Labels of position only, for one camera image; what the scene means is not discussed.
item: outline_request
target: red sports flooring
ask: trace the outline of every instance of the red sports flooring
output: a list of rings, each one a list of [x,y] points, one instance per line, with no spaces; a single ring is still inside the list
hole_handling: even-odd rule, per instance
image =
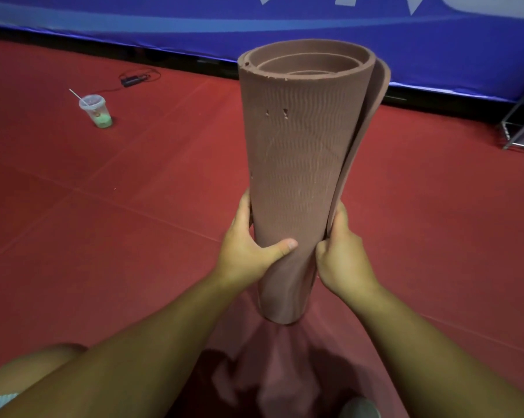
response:
[[[238,82],[0,42],[0,364],[94,344],[203,277],[248,184]],[[524,154],[466,120],[381,106],[347,182],[379,279],[524,389]],[[405,411],[357,319],[317,281],[304,318],[223,317],[177,416],[328,416],[353,392]]]

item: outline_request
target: textured mat surface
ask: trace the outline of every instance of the textured mat surface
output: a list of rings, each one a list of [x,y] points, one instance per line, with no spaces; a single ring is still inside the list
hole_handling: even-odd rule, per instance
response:
[[[255,48],[238,65],[256,241],[299,242],[260,281],[260,309],[290,324],[306,307],[314,248],[332,223],[390,70],[364,47],[325,39]]]
[[[239,83],[161,69],[106,93],[117,120],[97,129],[67,88],[114,89],[134,67],[0,42],[0,365],[97,343],[215,263],[249,183]],[[380,106],[342,201],[379,280],[524,389],[524,154],[497,135]],[[407,417],[364,329],[317,279],[291,326],[241,295],[175,415],[335,416],[353,392]]]

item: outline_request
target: right hand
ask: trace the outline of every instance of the right hand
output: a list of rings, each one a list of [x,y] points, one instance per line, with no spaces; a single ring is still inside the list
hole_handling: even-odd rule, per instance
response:
[[[347,211],[341,201],[330,238],[316,245],[316,264],[324,286],[344,302],[359,302],[381,289],[362,239],[349,230]]]

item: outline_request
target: rolled yoga mat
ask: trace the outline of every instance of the rolled yoga mat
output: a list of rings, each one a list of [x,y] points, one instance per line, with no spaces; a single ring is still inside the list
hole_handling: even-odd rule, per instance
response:
[[[238,66],[256,241],[299,242],[260,280],[260,310],[290,324],[304,312],[316,276],[314,249],[331,229],[390,69],[367,48],[325,39],[255,48]]]

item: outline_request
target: blue banner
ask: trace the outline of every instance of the blue banner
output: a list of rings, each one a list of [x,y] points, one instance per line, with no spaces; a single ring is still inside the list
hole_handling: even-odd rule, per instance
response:
[[[341,39],[383,58],[393,84],[524,93],[524,0],[0,0],[0,26],[225,60],[284,39]]]

